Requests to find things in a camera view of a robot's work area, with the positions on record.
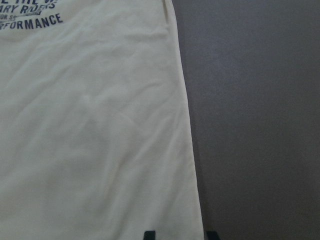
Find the black object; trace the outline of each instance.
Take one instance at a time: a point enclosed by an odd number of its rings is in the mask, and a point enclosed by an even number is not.
[[[216,231],[207,231],[206,235],[208,236],[208,240],[220,240],[220,237]]]
[[[156,240],[156,231],[146,231],[143,240]]]

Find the t-shirt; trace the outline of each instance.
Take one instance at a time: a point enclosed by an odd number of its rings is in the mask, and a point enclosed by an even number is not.
[[[171,0],[0,0],[0,239],[203,240]]]

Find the navy printed lettering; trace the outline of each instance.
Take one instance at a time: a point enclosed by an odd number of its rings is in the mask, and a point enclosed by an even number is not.
[[[60,0],[0,0],[0,30],[32,30],[64,23],[53,12]]]

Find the cream t-shirt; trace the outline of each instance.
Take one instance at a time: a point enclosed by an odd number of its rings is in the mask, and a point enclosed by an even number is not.
[[[0,59],[0,239],[204,239],[171,0],[0,0]]]

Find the gray background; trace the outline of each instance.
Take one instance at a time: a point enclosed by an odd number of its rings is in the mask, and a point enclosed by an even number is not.
[[[205,230],[320,239],[320,1],[173,0]]]

